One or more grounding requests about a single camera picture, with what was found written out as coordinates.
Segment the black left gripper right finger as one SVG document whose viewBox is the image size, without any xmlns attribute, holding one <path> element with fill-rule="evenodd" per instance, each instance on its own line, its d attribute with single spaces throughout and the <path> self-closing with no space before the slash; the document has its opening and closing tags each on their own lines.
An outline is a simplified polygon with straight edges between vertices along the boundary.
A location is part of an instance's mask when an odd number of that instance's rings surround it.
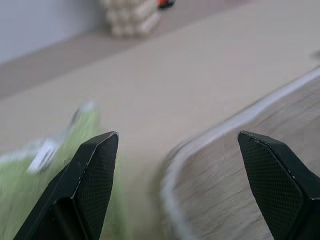
<svg viewBox="0 0 320 240">
<path fill-rule="evenodd" d="M 320 178 L 283 142 L 240 131 L 251 192 L 275 240 L 320 238 Z"/>
</svg>

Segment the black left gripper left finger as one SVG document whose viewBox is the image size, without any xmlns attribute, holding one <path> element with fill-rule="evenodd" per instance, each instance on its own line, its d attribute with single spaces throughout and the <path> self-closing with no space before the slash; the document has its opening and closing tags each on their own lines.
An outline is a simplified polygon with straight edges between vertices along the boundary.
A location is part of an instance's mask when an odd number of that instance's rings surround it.
<svg viewBox="0 0 320 240">
<path fill-rule="evenodd" d="M 80 145 L 49 182 L 16 240 L 98 240 L 109 205 L 119 144 L 117 131 Z"/>
</svg>

